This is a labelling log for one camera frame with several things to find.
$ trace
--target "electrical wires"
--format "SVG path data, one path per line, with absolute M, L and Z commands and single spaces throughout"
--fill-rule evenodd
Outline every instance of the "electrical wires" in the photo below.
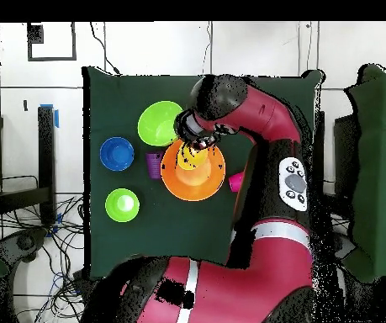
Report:
M 212 37 L 211 37 L 210 32 L 209 32 L 209 26 L 210 26 L 210 21 L 208 21 L 208 27 L 206 28 L 206 31 L 208 32 L 208 35 L 209 35 L 209 43 L 208 43 L 208 45 L 206 46 L 206 49 L 204 50 L 204 58 L 203 58 L 203 65 L 202 65 L 202 74 L 204 74 L 204 62 L 206 61 L 206 55 L 207 55 L 207 53 L 208 53 L 208 48 L 212 45 Z
M 115 67 L 109 60 L 108 60 L 108 57 L 106 56 L 106 47 L 104 46 L 104 43 L 95 35 L 94 33 L 94 26 L 93 26 L 93 23 L 90 22 L 89 23 L 90 26 L 91 26 L 91 31 L 93 32 L 93 38 L 96 39 L 100 45 L 103 47 L 103 50 L 104 50 L 104 60 L 114 69 L 114 72 L 116 74 L 118 74 L 119 76 L 121 75 L 121 73 L 119 72 L 118 68 Z
M 25 311 L 38 311 L 33 323 L 55 323 L 60 319 L 76 318 L 77 322 L 80 321 L 83 308 L 81 306 L 82 297 L 79 291 L 76 291 L 75 284 L 71 276 L 71 259 L 68 254 L 68 249 L 81 250 L 83 246 L 76 246 L 72 244 L 74 238 L 79 234 L 83 234 L 83 225 L 78 225 L 66 220 L 66 215 L 72 212 L 73 209 L 77 209 L 77 212 L 81 218 L 83 218 L 83 196 L 80 198 L 71 197 L 65 201 L 59 202 L 57 208 L 63 208 L 62 214 L 59 214 L 58 223 L 52 227 L 46 227 L 48 230 L 48 236 L 53 240 L 60 257 L 60 272 L 56 271 L 54 267 L 55 257 L 53 257 L 45 246 L 42 246 L 42 250 L 48 257 L 49 267 L 53 273 L 52 285 L 48 293 L 49 297 L 40 309 L 30 309 L 20 311 L 16 316 L 24 313 Z M 34 227 L 41 227 L 39 225 L 40 215 L 37 209 L 33 206 L 32 210 L 24 209 L 32 214 L 32 217 L 19 218 L 16 211 L 12 214 L 6 214 L 8 219 L 4 219 L 3 222 L 8 225 L 4 225 L 11 228 L 29 229 Z M 60 233 L 67 231 L 66 236 L 61 237 Z

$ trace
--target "magenta cup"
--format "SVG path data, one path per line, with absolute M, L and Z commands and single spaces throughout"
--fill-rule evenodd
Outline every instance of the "magenta cup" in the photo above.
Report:
M 146 152 L 145 156 L 149 177 L 161 179 L 161 160 L 164 156 L 164 151 Z
M 229 185 L 231 192 L 238 192 L 241 189 L 241 183 L 243 178 L 243 172 L 239 172 L 236 175 L 229 177 Z

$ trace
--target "green bowl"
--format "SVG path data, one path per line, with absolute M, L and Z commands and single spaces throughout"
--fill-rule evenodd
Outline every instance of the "green bowl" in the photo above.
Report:
M 182 108 L 174 102 L 153 103 L 139 118 L 139 137 L 151 146 L 170 145 L 177 138 L 173 125 L 181 112 Z
M 137 196 L 126 188 L 112 191 L 104 206 L 108 216 L 119 223 L 129 222 L 139 213 Z

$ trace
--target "black cable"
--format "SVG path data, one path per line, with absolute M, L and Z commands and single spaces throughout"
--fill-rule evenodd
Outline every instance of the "black cable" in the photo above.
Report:
M 309 70 L 309 53 L 310 53 L 311 43 L 312 43 L 312 21 L 309 21 L 309 48 L 308 48 L 308 57 L 306 59 L 306 70 Z
M 52 273 L 54 275 L 56 275 L 57 273 L 54 271 L 54 268 L 52 267 L 52 256 L 50 255 L 50 253 L 46 250 L 46 248 L 44 246 L 42 246 L 41 248 L 45 251 L 46 255 L 49 258 L 49 268 L 50 268 L 50 270 L 52 271 Z
M 3 177 L 2 180 L 4 180 L 4 179 L 13 179 L 13 178 L 25 178 L 25 177 L 33 177 L 34 180 L 35 180 L 35 186 L 36 186 L 37 188 L 39 187 L 39 181 L 37 180 L 37 177 L 36 177 L 36 176 L 33 176 L 33 175 Z
M 208 48 L 211 44 L 211 38 L 210 38 L 210 32 L 209 32 L 209 26 L 210 26 L 210 21 L 208 21 L 208 27 L 206 28 L 206 31 L 208 32 L 209 35 L 209 43 L 206 46 L 206 50 L 204 50 L 204 58 L 203 58 L 203 65 L 202 65 L 202 74 L 204 74 L 204 62 L 206 61 L 206 54 L 208 53 Z
M 103 42 L 94 34 L 94 26 L 93 26 L 93 23 L 90 22 L 89 23 L 91 25 L 91 31 L 93 32 L 93 38 L 96 39 L 98 42 L 100 42 L 100 45 L 103 47 L 103 50 L 104 50 L 104 60 L 114 69 L 114 72 L 116 74 L 118 74 L 119 76 L 121 75 L 121 73 L 118 71 L 118 68 L 115 67 L 112 63 L 110 63 L 110 61 L 108 60 L 108 57 L 106 56 L 106 49 L 104 48 L 104 44 Z

